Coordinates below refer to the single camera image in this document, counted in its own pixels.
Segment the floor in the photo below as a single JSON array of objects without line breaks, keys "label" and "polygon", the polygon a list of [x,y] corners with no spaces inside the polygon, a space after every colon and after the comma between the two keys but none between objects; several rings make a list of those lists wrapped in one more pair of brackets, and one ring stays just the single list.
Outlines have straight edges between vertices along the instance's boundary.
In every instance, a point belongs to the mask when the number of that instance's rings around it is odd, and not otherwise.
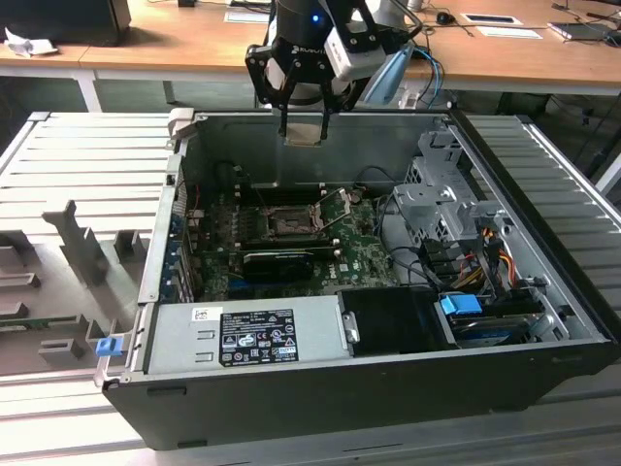
[{"label": "floor", "polygon": [[[199,110],[248,109],[253,104],[250,84],[174,83],[174,86],[179,105]],[[105,112],[169,112],[172,108],[165,102],[164,89],[160,82],[105,81],[97,84],[97,90]],[[497,110],[500,94],[458,92],[453,97],[457,98],[458,106],[466,112],[493,115]],[[512,99],[510,112],[532,115],[542,99],[542,96],[534,94],[516,94]],[[575,159],[584,141],[614,100],[614,97],[552,96],[547,101],[545,112],[534,120],[565,155]],[[80,89],[74,81],[0,78],[0,152],[34,111],[85,112],[86,108]],[[610,113],[597,136],[584,148],[575,162],[580,169],[589,164],[593,153],[613,134],[619,124],[621,103]],[[621,144],[614,151],[615,154],[619,152]],[[610,199],[620,202],[621,188],[615,189]]]}]

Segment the blue latch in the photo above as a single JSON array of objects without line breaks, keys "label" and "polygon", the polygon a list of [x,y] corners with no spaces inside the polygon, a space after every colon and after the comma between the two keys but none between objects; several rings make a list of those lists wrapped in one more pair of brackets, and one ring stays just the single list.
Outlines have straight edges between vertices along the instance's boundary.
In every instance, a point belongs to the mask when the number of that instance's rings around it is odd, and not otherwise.
[{"label": "blue latch", "polygon": [[99,357],[123,355],[123,337],[101,338],[97,342],[95,354]]},{"label": "blue latch", "polygon": [[440,300],[442,310],[446,316],[455,314],[481,314],[481,305],[473,294],[449,294]]}]

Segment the motherboard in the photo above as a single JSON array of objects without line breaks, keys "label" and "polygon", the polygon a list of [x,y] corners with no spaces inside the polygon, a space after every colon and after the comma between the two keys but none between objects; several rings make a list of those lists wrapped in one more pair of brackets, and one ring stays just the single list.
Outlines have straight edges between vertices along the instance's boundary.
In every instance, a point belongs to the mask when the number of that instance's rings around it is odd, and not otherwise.
[{"label": "motherboard", "polygon": [[398,284],[376,235],[374,200],[361,191],[324,189],[303,204],[252,197],[245,202],[240,191],[222,193],[205,206],[194,252],[201,299],[318,296]]}]

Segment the table surface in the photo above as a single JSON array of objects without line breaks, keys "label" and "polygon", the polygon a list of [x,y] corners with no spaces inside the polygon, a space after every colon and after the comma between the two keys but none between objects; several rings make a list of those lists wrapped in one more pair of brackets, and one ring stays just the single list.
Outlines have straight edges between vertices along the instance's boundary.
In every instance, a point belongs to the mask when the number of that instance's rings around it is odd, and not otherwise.
[{"label": "table surface", "polygon": [[78,68],[80,58],[88,50],[88,46],[55,45],[60,53],[50,55],[34,55],[31,58],[15,55],[8,47],[0,46],[0,66],[46,66]]},{"label": "table surface", "polygon": [[[78,66],[88,69],[236,72],[245,73],[244,55],[250,44],[260,44],[265,24],[226,23],[226,8],[198,3],[196,8],[178,8],[177,1],[149,3],[128,0],[132,27],[120,47],[64,46],[61,53],[24,59],[6,48],[0,50],[0,65]],[[572,22],[573,17],[550,8],[549,0],[434,0],[448,8],[462,24],[462,13],[515,16],[524,26],[543,28],[550,21]],[[595,2],[571,1],[572,9],[610,15],[614,7]],[[435,23],[438,10],[430,8],[419,17]],[[448,81],[562,83],[619,87],[621,50],[605,44],[563,43],[555,32],[537,30],[542,40],[484,37],[478,30],[436,27],[429,36],[434,57],[443,65]],[[425,44],[422,35],[417,42]],[[413,61],[407,71],[411,79],[429,76],[429,64]]]}]

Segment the warning label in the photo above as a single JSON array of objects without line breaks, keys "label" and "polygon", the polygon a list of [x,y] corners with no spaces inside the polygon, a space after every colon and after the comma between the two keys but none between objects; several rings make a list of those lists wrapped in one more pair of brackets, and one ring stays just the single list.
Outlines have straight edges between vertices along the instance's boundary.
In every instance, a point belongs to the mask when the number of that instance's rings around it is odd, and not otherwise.
[{"label": "warning label", "polygon": [[292,309],[222,314],[220,335],[224,367],[298,360]]}]

